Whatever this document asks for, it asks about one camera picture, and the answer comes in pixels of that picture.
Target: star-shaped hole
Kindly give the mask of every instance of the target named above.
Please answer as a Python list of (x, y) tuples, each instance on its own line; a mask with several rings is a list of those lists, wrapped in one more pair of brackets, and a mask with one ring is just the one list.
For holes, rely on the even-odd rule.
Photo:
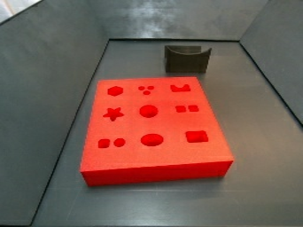
[(108, 108), (108, 113), (103, 117), (109, 117), (111, 121), (116, 121), (119, 117), (123, 117), (124, 114), (120, 112), (120, 107), (116, 109)]

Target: red block side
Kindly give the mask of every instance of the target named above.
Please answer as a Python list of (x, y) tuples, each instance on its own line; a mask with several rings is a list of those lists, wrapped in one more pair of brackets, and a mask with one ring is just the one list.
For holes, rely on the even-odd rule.
[(232, 162), (196, 163), (151, 168), (81, 172), (88, 186), (223, 177)]

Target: gray wall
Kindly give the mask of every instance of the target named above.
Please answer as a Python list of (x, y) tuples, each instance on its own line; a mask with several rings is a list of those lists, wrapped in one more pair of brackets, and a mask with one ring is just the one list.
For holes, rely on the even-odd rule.
[(32, 221), (107, 41), (85, 0), (0, 27), (0, 224)]
[(111, 38), (239, 40), (267, 0), (88, 0)]
[(303, 123), (303, 1), (271, 0), (240, 43)]

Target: red block top surface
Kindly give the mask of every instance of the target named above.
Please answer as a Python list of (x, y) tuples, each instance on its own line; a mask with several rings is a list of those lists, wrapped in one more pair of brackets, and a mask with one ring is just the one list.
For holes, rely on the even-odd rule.
[(231, 160), (195, 77), (99, 82), (80, 172)]

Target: red foam block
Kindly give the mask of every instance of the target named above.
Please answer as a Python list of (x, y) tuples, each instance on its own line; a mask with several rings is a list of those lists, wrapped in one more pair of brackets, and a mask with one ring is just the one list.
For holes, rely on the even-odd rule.
[(224, 176), (232, 162), (195, 77), (99, 82), (80, 163), (89, 186)]

